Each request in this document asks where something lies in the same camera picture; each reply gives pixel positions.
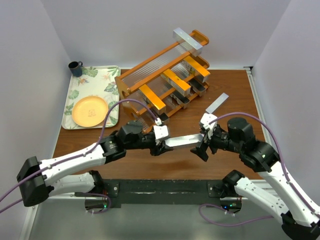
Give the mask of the orange toothpaste box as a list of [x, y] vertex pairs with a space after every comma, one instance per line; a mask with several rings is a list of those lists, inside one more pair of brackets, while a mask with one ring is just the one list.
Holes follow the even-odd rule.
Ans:
[[161, 73], [161, 77], [184, 97], [190, 94], [191, 86], [180, 77], [178, 77], [172, 70], [166, 69]]
[[166, 104], [146, 84], [142, 85], [139, 90], [158, 114], [162, 114], [166, 110]]
[[191, 56], [185, 57], [181, 63], [184, 65], [189, 74], [194, 75], [199, 82], [205, 83], [207, 81], [210, 72]]

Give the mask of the silver R&O charcoal toothpaste box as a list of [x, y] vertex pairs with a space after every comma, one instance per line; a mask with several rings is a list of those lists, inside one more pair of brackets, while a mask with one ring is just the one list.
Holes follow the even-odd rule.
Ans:
[[190, 100], [186, 97], [186, 96], [183, 96], [181, 93], [179, 93], [178, 91], [174, 91], [172, 94], [171, 94], [171, 97], [173, 99], [175, 99], [175, 101], [183, 108], [183, 109], [186, 109], [189, 104], [190, 104]]

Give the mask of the orange toothpaste box front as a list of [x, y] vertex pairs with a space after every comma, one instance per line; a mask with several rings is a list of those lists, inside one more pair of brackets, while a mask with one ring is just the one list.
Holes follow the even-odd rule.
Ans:
[[184, 65], [189, 74], [194, 75], [199, 82], [205, 83], [207, 81], [210, 72], [191, 56], [185, 57], [181, 63]]

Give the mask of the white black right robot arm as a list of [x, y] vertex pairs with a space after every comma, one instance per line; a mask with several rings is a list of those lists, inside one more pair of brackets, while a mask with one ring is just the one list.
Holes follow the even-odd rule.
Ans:
[[256, 139], [251, 124], [233, 117], [223, 130], [213, 114], [200, 120], [203, 139], [191, 152], [207, 161], [206, 153], [224, 150], [239, 155], [240, 160], [258, 173], [276, 192], [272, 195], [256, 186], [237, 170], [232, 170], [215, 189], [221, 198], [245, 197], [268, 212], [292, 240], [316, 240], [320, 236], [320, 207], [298, 186], [280, 158], [280, 152], [269, 143]]

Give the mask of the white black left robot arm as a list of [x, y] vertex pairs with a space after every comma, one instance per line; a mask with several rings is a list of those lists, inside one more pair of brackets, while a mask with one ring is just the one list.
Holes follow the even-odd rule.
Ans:
[[169, 134], [161, 134], [162, 130], [167, 131], [168, 127], [155, 125], [145, 133], [139, 122], [131, 120], [87, 148], [41, 161], [36, 156], [28, 158], [16, 177], [24, 206], [33, 207], [48, 199], [54, 182], [89, 167], [119, 160], [128, 150], [148, 149], [151, 156], [172, 151], [165, 143]]

